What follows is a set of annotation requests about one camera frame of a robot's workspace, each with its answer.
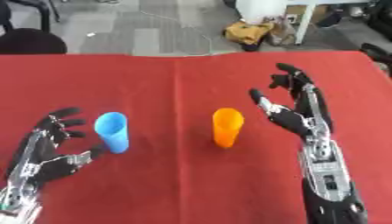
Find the cardboard box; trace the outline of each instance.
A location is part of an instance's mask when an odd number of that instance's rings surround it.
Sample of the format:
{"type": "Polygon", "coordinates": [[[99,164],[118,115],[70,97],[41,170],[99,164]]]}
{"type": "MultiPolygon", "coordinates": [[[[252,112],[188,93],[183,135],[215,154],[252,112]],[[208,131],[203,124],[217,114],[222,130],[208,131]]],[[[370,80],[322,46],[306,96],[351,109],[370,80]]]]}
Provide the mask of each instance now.
{"type": "MultiPolygon", "coordinates": [[[[305,5],[289,5],[286,10],[286,18],[290,20],[291,24],[297,25],[301,23],[302,16],[305,14],[305,5]]],[[[327,6],[318,5],[311,18],[312,23],[317,23],[326,16],[327,6]]]]}

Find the orange plastic cup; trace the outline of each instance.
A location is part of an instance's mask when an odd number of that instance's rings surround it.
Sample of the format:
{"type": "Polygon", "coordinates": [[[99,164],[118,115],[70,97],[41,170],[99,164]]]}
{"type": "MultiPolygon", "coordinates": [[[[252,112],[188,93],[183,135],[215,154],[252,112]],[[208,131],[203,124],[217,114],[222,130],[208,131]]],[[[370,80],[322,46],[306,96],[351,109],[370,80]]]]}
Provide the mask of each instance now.
{"type": "Polygon", "coordinates": [[[213,140],[222,148],[230,148],[240,133],[244,118],[233,108],[220,108],[213,114],[213,140]]]}

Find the robotic hand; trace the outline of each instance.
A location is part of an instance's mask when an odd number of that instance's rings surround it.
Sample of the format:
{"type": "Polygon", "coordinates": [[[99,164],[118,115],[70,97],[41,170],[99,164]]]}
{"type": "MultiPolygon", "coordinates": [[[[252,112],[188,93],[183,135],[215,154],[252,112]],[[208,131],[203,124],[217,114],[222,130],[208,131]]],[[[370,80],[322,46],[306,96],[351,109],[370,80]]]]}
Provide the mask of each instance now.
{"type": "Polygon", "coordinates": [[[0,192],[1,224],[32,224],[42,209],[39,192],[44,184],[77,172],[102,153],[99,148],[79,155],[56,153],[67,139],[85,136],[67,129],[84,124],[84,120],[64,119],[79,112],[78,108],[52,112],[22,140],[5,173],[7,186],[0,192]]]}
{"type": "Polygon", "coordinates": [[[350,179],[340,147],[331,139],[333,122],[323,95],[303,71],[286,64],[277,64],[277,68],[287,74],[272,75],[269,87],[288,89],[295,101],[294,109],[272,103],[257,89],[249,93],[273,123],[303,140],[298,157],[304,175],[308,223],[368,223],[368,214],[350,179]]]}

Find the red felt surface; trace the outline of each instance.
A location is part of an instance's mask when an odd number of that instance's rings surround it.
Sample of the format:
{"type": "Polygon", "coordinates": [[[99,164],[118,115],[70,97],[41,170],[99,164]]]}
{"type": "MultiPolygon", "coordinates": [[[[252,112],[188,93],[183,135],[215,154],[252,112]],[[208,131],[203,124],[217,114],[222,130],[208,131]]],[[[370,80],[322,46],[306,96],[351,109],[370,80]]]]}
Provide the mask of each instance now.
{"type": "Polygon", "coordinates": [[[268,89],[277,62],[303,68],[324,91],[370,223],[392,223],[392,83],[358,52],[2,56],[0,169],[48,111],[79,106],[88,119],[88,137],[62,153],[99,143],[95,118],[120,111],[129,117],[131,149],[47,185],[38,223],[304,224],[299,140],[248,97],[258,87],[292,105],[286,91],[268,89]],[[211,140],[212,113],[222,107],[245,116],[230,150],[211,140]]]}

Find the cable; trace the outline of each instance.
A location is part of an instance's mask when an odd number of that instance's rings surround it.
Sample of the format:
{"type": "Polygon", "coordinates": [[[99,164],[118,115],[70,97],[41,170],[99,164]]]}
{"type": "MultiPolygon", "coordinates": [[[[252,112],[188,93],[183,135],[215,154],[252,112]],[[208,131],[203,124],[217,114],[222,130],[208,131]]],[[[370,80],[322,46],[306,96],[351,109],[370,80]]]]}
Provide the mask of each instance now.
{"type": "MultiPolygon", "coordinates": [[[[180,21],[179,19],[176,19],[176,18],[164,17],[164,16],[160,16],[160,15],[156,15],[156,14],[153,14],[153,13],[146,12],[146,11],[144,11],[144,10],[140,10],[139,12],[142,13],[142,14],[144,14],[144,15],[146,15],[146,16],[150,16],[150,17],[154,17],[154,18],[167,19],[167,20],[174,21],[174,22],[178,23],[179,25],[182,25],[181,21],[180,21]]],[[[193,29],[193,30],[194,30],[195,32],[197,32],[203,39],[205,39],[205,40],[208,42],[208,53],[207,53],[207,54],[186,55],[186,56],[182,56],[182,57],[201,57],[201,56],[212,56],[212,55],[214,55],[214,54],[213,54],[213,39],[212,39],[212,38],[209,38],[207,35],[205,35],[205,34],[203,33],[202,30],[200,30],[200,29],[198,29],[198,28],[196,28],[196,27],[194,27],[194,26],[192,26],[192,25],[186,24],[185,27],[183,27],[183,28],[186,28],[186,27],[187,27],[187,28],[193,29]]]]}

